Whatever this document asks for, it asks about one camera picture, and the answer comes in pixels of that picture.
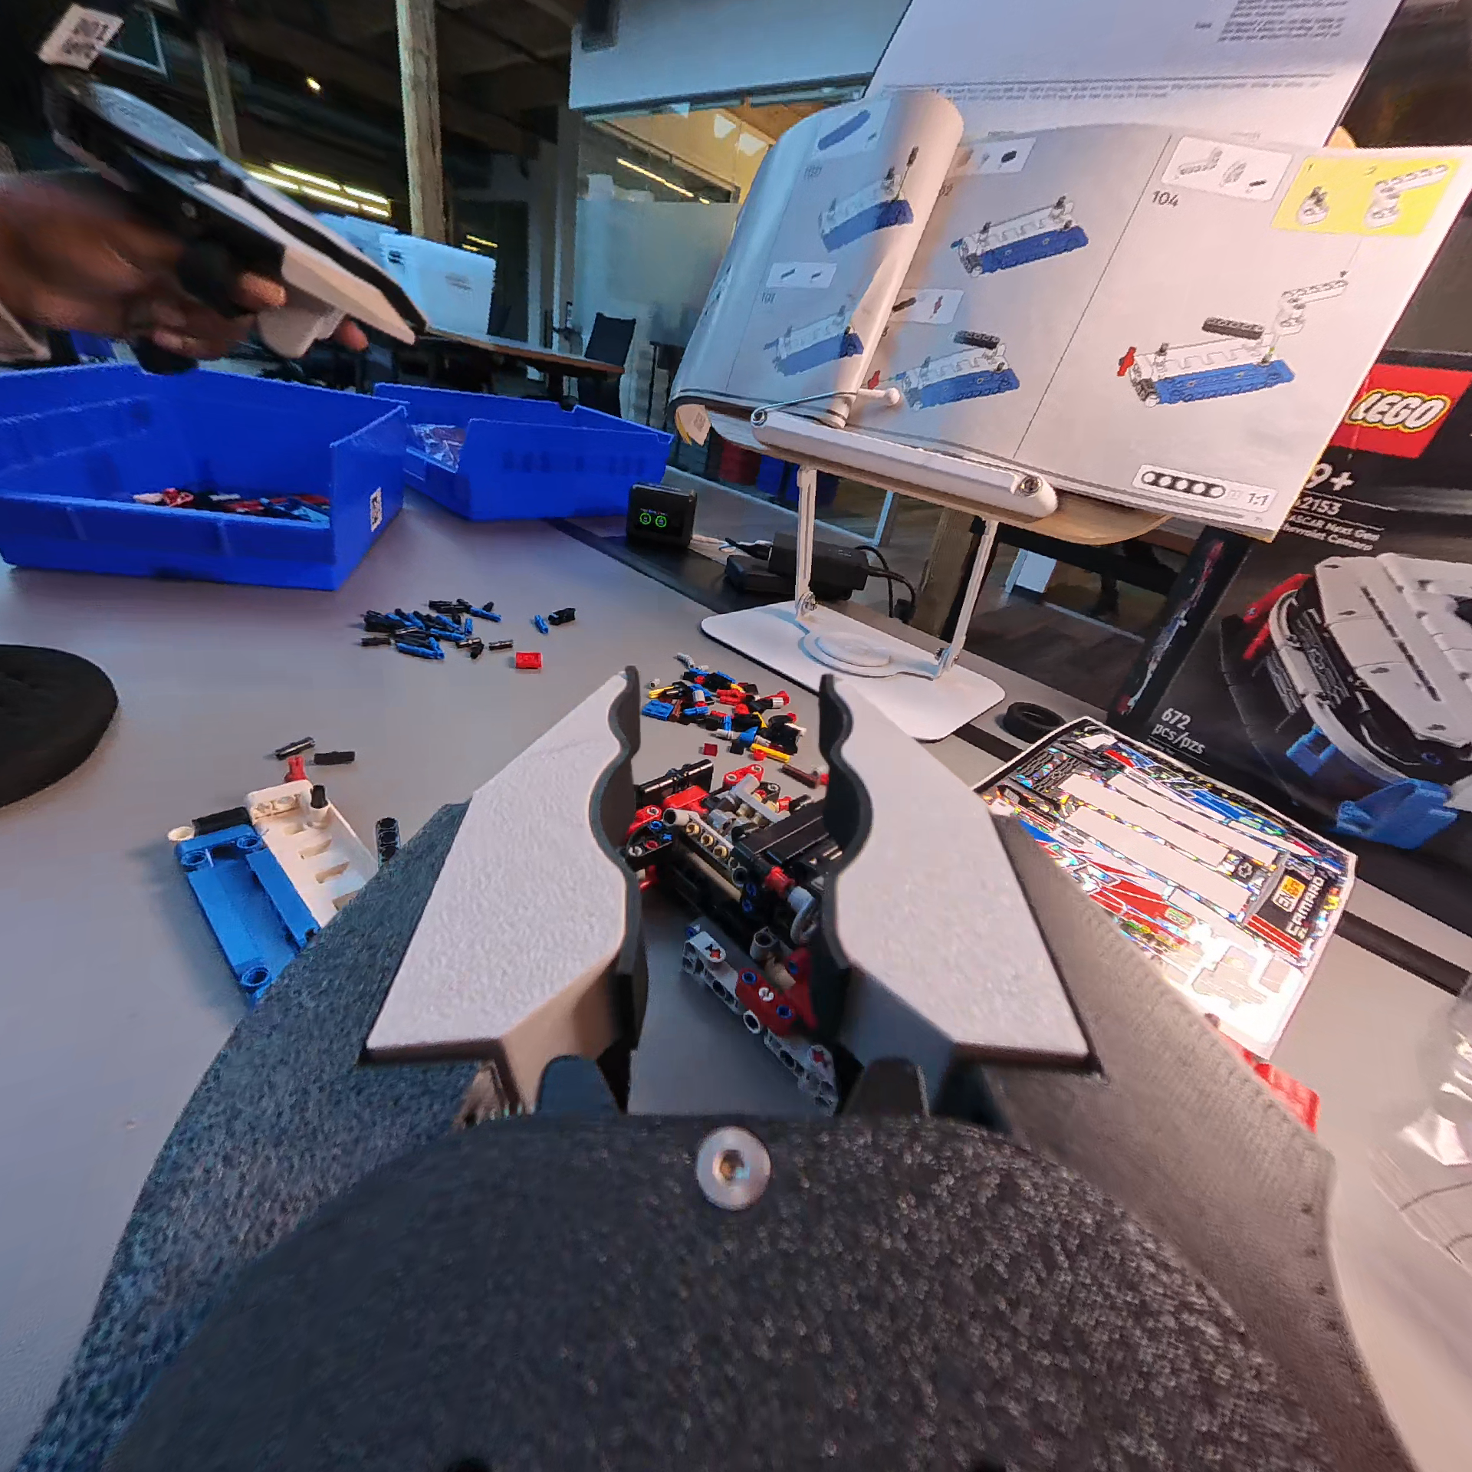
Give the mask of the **blue and white lego panel assembly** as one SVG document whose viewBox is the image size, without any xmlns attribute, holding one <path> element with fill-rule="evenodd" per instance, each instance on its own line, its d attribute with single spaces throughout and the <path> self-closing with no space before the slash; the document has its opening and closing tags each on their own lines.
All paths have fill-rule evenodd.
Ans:
<svg viewBox="0 0 1472 1472">
<path fill-rule="evenodd" d="M 318 782 L 282 782 L 247 796 L 251 828 L 170 843 L 238 976 L 260 1005 L 278 974 L 363 892 L 377 853 L 339 820 Z"/>
</svg>

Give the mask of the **blue plastic parts bin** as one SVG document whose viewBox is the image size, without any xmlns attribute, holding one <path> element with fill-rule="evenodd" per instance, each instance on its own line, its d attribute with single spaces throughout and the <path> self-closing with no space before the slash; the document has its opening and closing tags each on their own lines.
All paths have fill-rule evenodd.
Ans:
<svg viewBox="0 0 1472 1472">
<path fill-rule="evenodd" d="M 469 525 L 620 515 L 633 484 L 664 484 L 669 433 L 544 395 L 377 383 L 409 424 L 467 424 L 459 469 L 405 449 L 405 484 Z"/>
<path fill-rule="evenodd" d="M 137 364 L 0 375 L 0 550 L 17 567 L 339 591 L 405 504 L 387 395 Z M 325 496 L 331 525 L 139 508 L 144 493 Z"/>
</svg>

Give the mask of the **stack of white storage boxes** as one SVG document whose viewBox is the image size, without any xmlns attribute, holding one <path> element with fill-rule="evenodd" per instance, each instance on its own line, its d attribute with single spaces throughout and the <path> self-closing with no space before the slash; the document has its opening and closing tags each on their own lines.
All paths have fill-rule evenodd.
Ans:
<svg viewBox="0 0 1472 1472">
<path fill-rule="evenodd" d="M 347 236 L 377 265 L 386 265 L 400 284 L 400 292 L 423 306 L 433 333 L 485 339 L 495 257 L 480 250 L 426 240 L 368 219 L 347 219 L 347 214 L 317 214 L 317 219 L 339 236 Z"/>
</svg>

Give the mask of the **white book stand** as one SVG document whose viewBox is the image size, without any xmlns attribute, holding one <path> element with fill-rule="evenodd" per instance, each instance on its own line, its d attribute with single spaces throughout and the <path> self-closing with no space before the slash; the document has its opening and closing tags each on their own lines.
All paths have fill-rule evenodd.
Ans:
<svg viewBox="0 0 1472 1472">
<path fill-rule="evenodd" d="M 921 745 L 944 739 L 997 708 L 1003 686 L 987 674 L 957 671 L 957 659 L 987 585 L 987 562 L 1003 511 L 1018 511 L 1026 525 L 1048 519 L 1058 511 L 1056 485 L 993 455 L 925 449 L 882 433 L 826 424 L 806 419 L 800 401 L 751 410 L 747 424 L 758 448 L 782 449 L 797 461 L 800 511 L 792 603 L 702 619 L 702 636 L 806 692 L 820 692 L 821 674 L 848 674 L 898 734 Z M 936 508 L 987 515 L 949 648 L 927 654 L 820 603 L 808 585 L 820 545 L 820 469 L 848 469 Z"/>
</svg>

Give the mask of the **lego sticker sheet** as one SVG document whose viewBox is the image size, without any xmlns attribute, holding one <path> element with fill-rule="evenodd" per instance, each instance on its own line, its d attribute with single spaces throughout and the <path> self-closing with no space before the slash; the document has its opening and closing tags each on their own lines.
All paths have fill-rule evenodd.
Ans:
<svg viewBox="0 0 1472 1472">
<path fill-rule="evenodd" d="M 1031 745 L 980 800 L 1018 820 L 1199 1016 L 1271 1058 L 1350 906 L 1347 846 L 1102 722 Z"/>
</svg>

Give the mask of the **black padded wrist rest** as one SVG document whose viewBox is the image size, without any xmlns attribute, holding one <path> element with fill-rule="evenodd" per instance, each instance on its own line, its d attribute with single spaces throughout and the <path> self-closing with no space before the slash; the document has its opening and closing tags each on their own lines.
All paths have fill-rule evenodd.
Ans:
<svg viewBox="0 0 1472 1472">
<path fill-rule="evenodd" d="M 94 756 L 121 692 L 82 654 L 0 648 L 0 806 L 44 794 Z"/>
</svg>

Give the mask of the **printed white paper sheet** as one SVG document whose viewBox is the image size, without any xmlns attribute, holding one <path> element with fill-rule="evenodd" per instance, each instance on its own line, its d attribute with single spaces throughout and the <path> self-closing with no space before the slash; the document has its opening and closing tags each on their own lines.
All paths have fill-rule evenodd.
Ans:
<svg viewBox="0 0 1472 1472">
<path fill-rule="evenodd" d="M 916 0 L 866 97 L 936 92 L 969 134 L 1146 124 L 1334 134 L 1394 0 Z"/>
</svg>

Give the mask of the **pile of mixed lego pieces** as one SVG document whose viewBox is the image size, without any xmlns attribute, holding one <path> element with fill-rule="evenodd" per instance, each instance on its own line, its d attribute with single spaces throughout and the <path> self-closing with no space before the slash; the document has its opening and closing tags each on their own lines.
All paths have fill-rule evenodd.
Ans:
<svg viewBox="0 0 1472 1472">
<path fill-rule="evenodd" d="M 806 745 L 806 722 L 782 682 L 738 678 L 697 654 L 676 654 L 669 678 L 650 678 L 641 722 L 707 734 L 731 756 L 792 764 Z"/>
</svg>

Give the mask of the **wooden support post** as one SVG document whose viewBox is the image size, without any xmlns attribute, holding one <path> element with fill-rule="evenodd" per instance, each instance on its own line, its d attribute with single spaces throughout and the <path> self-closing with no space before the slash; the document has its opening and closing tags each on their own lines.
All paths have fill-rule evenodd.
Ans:
<svg viewBox="0 0 1472 1472">
<path fill-rule="evenodd" d="M 409 230 L 448 240 L 438 4 L 399 0 L 399 79 L 405 124 Z"/>
</svg>

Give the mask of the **lego instruction booklet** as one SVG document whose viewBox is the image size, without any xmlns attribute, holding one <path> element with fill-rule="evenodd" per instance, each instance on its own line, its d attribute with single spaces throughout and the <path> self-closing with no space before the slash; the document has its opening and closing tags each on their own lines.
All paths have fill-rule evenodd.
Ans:
<svg viewBox="0 0 1472 1472">
<path fill-rule="evenodd" d="M 1467 146 L 848 102 L 763 155 L 669 401 L 1023 525 L 1271 539 L 1465 203 Z"/>
</svg>

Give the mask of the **heap of red grey lego beams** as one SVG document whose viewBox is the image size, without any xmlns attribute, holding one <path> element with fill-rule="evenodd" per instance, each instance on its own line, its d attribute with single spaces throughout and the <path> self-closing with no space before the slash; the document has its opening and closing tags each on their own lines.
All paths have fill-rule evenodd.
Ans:
<svg viewBox="0 0 1472 1472">
<path fill-rule="evenodd" d="M 206 515 L 238 515 L 238 519 L 275 519 L 275 525 L 331 525 L 331 504 L 325 496 L 238 496 L 238 493 L 144 493 L 133 496 L 139 508 L 159 511 L 206 511 Z"/>
</svg>

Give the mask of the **black power adapter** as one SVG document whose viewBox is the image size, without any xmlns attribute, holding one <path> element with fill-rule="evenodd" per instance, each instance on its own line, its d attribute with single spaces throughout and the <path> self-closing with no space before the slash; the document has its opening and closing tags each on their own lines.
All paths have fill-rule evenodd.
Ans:
<svg viewBox="0 0 1472 1472">
<path fill-rule="evenodd" d="M 792 572 L 797 572 L 797 535 L 792 533 L 778 533 L 775 539 L 759 539 L 759 545 L 738 545 L 738 552 L 726 565 L 726 581 L 738 595 L 778 599 L 778 603 L 792 599 Z M 848 603 L 866 581 L 873 581 L 873 562 L 863 550 L 821 545 L 821 539 L 814 545 L 814 562 L 808 562 L 808 595 L 814 599 Z"/>
</svg>

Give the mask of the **lego set box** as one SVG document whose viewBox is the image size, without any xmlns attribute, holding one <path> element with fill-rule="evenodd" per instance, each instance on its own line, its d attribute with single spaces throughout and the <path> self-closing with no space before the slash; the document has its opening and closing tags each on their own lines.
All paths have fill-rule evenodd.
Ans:
<svg viewBox="0 0 1472 1472">
<path fill-rule="evenodd" d="M 1204 533 L 1109 708 L 1472 920 L 1472 355 L 1383 354 L 1276 539 Z"/>
</svg>

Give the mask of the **person's left hand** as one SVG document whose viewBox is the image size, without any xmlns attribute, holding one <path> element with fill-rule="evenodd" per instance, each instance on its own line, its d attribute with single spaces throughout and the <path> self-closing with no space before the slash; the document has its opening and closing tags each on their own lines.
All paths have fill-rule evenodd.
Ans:
<svg viewBox="0 0 1472 1472">
<path fill-rule="evenodd" d="M 55 333 L 149 339 L 183 362 L 217 362 L 287 285 L 242 274 L 247 316 L 197 304 L 181 279 L 183 245 L 133 214 L 94 178 L 5 178 L 0 184 L 0 362 L 44 364 Z"/>
</svg>

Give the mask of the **pile of blue black lego pins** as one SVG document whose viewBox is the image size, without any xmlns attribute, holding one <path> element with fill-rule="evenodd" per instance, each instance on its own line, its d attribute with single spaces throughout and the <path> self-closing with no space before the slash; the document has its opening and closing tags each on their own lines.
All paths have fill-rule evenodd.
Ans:
<svg viewBox="0 0 1472 1472">
<path fill-rule="evenodd" d="M 498 664 L 507 671 L 544 671 L 558 628 L 575 622 L 571 607 L 510 619 L 495 603 L 428 599 L 426 607 L 363 609 L 362 650 L 392 650 L 418 664 Z"/>
</svg>

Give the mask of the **black device with green display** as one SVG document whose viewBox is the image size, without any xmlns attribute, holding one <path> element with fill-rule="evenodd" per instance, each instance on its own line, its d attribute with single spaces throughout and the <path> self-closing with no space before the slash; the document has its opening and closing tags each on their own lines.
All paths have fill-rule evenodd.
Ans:
<svg viewBox="0 0 1472 1472">
<path fill-rule="evenodd" d="M 624 504 L 624 545 L 687 552 L 698 496 L 692 485 L 633 484 Z"/>
</svg>

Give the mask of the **wooden stand board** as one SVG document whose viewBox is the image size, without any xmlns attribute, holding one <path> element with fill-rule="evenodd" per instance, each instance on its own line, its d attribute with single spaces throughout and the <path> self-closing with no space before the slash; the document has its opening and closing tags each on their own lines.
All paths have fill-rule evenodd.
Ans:
<svg viewBox="0 0 1472 1472">
<path fill-rule="evenodd" d="M 1015 525 L 1088 550 L 1123 545 L 1169 519 L 1166 511 L 1076 496 L 1058 480 L 1023 469 L 1008 459 L 904 448 L 882 433 L 836 429 L 800 413 L 763 410 L 758 424 L 747 419 L 712 413 L 712 429 L 800 469 L 800 533 L 820 519 L 814 476 L 843 476 L 987 525 Z"/>
</svg>

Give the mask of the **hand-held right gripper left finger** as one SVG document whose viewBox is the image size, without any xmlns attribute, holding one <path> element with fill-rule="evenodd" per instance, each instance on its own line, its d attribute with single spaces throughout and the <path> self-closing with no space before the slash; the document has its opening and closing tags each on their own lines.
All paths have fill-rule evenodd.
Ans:
<svg viewBox="0 0 1472 1472">
<path fill-rule="evenodd" d="M 648 953 L 619 846 L 633 822 L 638 708 L 624 668 L 469 796 L 368 1058 L 491 1058 L 528 1109 L 561 1057 L 630 1068 Z"/>
</svg>

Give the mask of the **crumpled clear plastic bags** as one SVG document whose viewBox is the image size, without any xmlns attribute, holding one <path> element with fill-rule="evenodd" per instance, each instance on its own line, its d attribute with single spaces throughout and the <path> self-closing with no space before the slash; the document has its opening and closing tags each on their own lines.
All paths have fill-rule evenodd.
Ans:
<svg viewBox="0 0 1472 1472">
<path fill-rule="evenodd" d="M 1419 1109 L 1371 1160 L 1371 1179 L 1397 1219 L 1453 1265 L 1472 1270 L 1472 987 L 1414 1052 Z"/>
</svg>

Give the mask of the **partly built lego car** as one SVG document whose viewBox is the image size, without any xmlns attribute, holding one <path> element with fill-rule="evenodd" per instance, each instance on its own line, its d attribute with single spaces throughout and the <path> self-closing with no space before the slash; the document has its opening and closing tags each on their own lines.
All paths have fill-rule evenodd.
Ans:
<svg viewBox="0 0 1472 1472">
<path fill-rule="evenodd" d="M 658 889 L 698 915 L 687 926 L 685 974 L 726 1002 L 792 1077 L 797 1094 L 830 1115 L 855 1064 L 838 1041 L 820 1038 L 808 987 L 821 880 L 838 858 L 820 800 L 826 776 L 784 771 L 808 794 L 782 794 L 751 759 L 717 782 L 712 751 L 707 745 L 697 764 L 676 764 L 633 788 L 620 853 L 641 889 Z M 1271 1058 L 1231 1048 L 1318 1133 L 1318 1094 Z"/>
</svg>

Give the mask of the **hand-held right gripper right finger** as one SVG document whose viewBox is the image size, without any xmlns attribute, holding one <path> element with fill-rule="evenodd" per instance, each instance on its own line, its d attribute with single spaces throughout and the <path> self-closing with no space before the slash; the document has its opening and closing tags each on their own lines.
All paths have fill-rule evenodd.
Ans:
<svg viewBox="0 0 1472 1472">
<path fill-rule="evenodd" d="M 855 1064 L 1085 1068 L 1088 1035 L 990 806 L 855 678 L 820 686 L 838 846 L 820 906 L 820 1031 Z"/>
</svg>

